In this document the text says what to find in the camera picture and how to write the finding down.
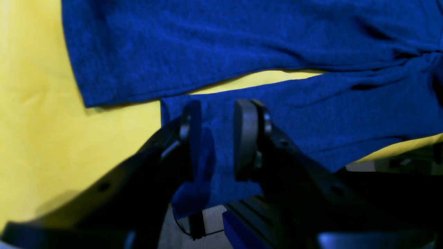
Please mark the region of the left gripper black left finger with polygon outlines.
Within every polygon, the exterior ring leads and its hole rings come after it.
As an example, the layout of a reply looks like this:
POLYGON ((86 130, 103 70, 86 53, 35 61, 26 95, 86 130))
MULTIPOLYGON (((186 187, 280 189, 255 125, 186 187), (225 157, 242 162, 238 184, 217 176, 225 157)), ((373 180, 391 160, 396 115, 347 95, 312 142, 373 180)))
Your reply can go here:
POLYGON ((19 249, 156 249, 168 205, 193 180, 201 104, 159 129, 73 200, 28 222, 8 222, 1 240, 19 249))

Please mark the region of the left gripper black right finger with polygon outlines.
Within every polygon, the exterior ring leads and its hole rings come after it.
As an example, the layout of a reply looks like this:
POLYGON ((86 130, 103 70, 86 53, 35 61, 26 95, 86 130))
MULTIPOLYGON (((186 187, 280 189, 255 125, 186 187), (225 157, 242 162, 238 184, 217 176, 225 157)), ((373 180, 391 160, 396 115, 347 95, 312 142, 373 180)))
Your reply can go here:
POLYGON ((281 249, 437 249, 442 231, 390 214, 304 155, 257 100, 234 105, 234 172, 260 185, 281 249))

